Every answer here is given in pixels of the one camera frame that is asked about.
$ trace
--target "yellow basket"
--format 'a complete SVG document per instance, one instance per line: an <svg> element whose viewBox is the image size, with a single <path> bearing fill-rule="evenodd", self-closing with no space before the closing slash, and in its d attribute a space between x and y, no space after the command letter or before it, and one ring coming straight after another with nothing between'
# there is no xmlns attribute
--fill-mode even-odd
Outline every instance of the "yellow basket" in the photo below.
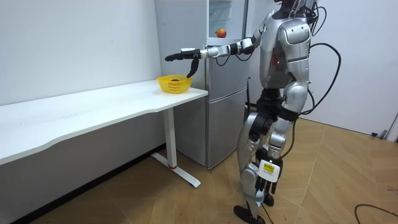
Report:
<svg viewBox="0 0 398 224"><path fill-rule="evenodd" d="M189 89L192 83L192 78L187 78L186 75L166 75L157 78L159 85L166 93L183 93Z"/></svg>

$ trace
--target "black cable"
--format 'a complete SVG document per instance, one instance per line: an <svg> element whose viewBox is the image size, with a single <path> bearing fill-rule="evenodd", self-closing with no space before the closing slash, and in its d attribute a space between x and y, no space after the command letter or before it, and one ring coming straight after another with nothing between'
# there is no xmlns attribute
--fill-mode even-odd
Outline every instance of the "black cable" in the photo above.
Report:
<svg viewBox="0 0 398 224"><path fill-rule="evenodd" d="M321 26L320 26L319 29L315 32L315 28L317 27L317 25L318 25L318 20L319 20L319 9L323 9L323 10L324 10L324 12L325 12L325 17L323 18L323 22L322 22ZM312 36L313 36L313 37L315 37L315 36L319 33L319 31L322 29L323 25L325 24L326 18L328 17L328 12L327 12L326 8L323 7L323 6L317 7L317 14L318 14L318 17L317 17L316 21L314 22L313 27L312 27L312 30L311 30Z"/></svg>
<svg viewBox="0 0 398 224"><path fill-rule="evenodd" d="M315 18L315 22L311 25L311 28L310 28L310 30L311 30L311 35L313 34L313 31L314 31L314 28L315 28L315 26L316 26L316 24L318 23L318 19L319 19L319 9L318 9L318 4L317 4L317 2L315 2L315 4L313 5L313 7L312 7L312 10L313 11L317 11L315 14L317 15L317 17Z"/></svg>
<svg viewBox="0 0 398 224"><path fill-rule="evenodd" d="M220 67L224 66L224 65L227 63L229 57L230 57L230 56L228 56L228 58L226 58L224 64L222 64L222 65L220 65L220 64L218 63L218 58L216 58L216 63L217 63L217 65L220 66Z"/></svg>
<svg viewBox="0 0 398 224"><path fill-rule="evenodd" d="M310 91L310 89L308 88L308 94L311 96L311 100L312 100L312 108L314 108L315 107L315 99L314 99L314 97L313 97L313 95L312 95L312 93L311 93L311 91Z"/></svg>
<svg viewBox="0 0 398 224"><path fill-rule="evenodd" d="M361 206L376 208L376 209L378 209L378 210L382 210L383 212L387 212L388 214L391 214L391 215L393 215L393 216L395 216L395 217L398 217L398 215L395 214L394 212L387 211L387 210L385 210L385 209L383 209L383 208L379 208L379 207L374 206L374 205L359 204L359 205L355 206L355 209L354 209L355 218L356 218L356 221L358 222L358 224L361 224L361 222L359 221L358 214L356 213L356 210L357 210L359 207L361 207Z"/></svg>
<svg viewBox="0 0 398 224"><path fill-rule="evenodd" d="M241 60L242 62L245 62L247 60L249 60L251 58L251 56L253 55L253 53L250 54L250 56L247 59L241 59L238 55L235 55L239 60Z"/></svg>
<svg viewBox="0 0 398 224"><path fill-rule="evenodd" d="M249 116L249 114L251 113L249 79L251 79L251 77L248 77L248 82L247 82L247 87L246 87L246 101L247 101L247 103L248 103L248 113L247 113L247 116Z"/></svg>
<svg viewBox="0 0 398 224"><path fill-rule="evenodd" d="M332 45L326 44L326 43L316 43L316 44L313 44L313 45L310 47L310 49L311 49L312 47L315 47L315 46L318 46L318 45L324 45L324 46L327 46L327 47L331 48L331 49L337 54L337 57L338 57L338 65L337 65L337 69L336 69L335 76L333 77L333 81L331 81L331 84L330 84L329 88L327 89L326 93L325 93L325 94L323 95L323 97L318 101L318 103L316 103L316 105L315 105L313 108L301 112L301 114L304 114L304 115L310 114L310 113L311 113L313 110L315 110L315 108L316 108L317 106L319 106L319 104L325 99L325 97L329 94L330 90L333 88L333 85L335 84L336 79L337 79L337 76L338 76L338 74L339 74L339 72L340 72L340 67L341 67L341 55L340 55L339 51L336 50Z"/></svg>
<svg viewBox="0 0 398 224"><path fill-rule="evenodd" d="M295 137L295 130L296 130L296 121L297 121L297 120L295 120L294 123L293 123L292 143L290 143L289 149L287 150L287 152L286 152L283 156L280 157L280 159L283 159L285 156L287 156L287 154L290 153L291 150L293 149L294 137Z"/></svg>
<svg viewBox="0 0 398 224"><path fill-rule="evenodd" d="M261 206L262 206L262 208L264 209L264 211L266 211L267 216L268 216L268 218L269 218L269 221L271 221L271 223L274 224L274 222L272 221L271 217L269 216L269 214L268 214L266 208L263 206L263 204L261 204Z"/></svg>

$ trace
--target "refrigerator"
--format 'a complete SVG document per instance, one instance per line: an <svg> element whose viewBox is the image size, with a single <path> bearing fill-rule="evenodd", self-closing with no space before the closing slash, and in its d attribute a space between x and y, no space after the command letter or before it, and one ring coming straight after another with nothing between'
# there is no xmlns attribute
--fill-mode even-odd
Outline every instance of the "refrigerator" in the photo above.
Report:
<svg viewBox="0 0 398 224"><path fill-rule="evenodd" d="M155 0L162 75L190 71L191 60L166 62L181 48L232 44L244 37L247 1ZM216 38L224 27L227 37ZM219 58L223 64L227 58ZM192 87L207 90L206 98L174 108L177 150L209 169L233 152L243 125L249 62L230 56L224 66L213 58L200 60Z"/></svg>
<svg viewBox="0 0 398 224"><path fill-rule="evenodd" d="M247 99L247 67L236 57L223 67L215 59L206 60L205 73L196 74L193 87L205 86L208 96L174 109L177 150L209 169L236 149Z"/></svg>

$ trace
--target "table top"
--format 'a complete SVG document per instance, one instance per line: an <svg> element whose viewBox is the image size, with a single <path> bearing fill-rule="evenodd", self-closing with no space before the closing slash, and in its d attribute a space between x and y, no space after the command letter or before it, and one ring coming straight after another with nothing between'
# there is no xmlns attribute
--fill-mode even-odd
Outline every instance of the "table top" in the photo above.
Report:
<svg viewBox="0 0 398 224"><path fill-rule="evenodd" d="M156 80L0 106L0 165L60 141L208 94L171 94Z"/></svg>

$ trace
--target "yellow label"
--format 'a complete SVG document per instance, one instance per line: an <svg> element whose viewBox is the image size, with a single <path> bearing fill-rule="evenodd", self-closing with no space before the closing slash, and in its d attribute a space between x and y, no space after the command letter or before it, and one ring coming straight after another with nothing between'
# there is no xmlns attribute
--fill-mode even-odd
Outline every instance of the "yellow label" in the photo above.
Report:
<svg viewBox="0 0 398 224"><path fill-rule="evenodd" d="M273 173L274 172L275 167L272 165L268 165L268 164L264 164L264 170Z"/></svg>

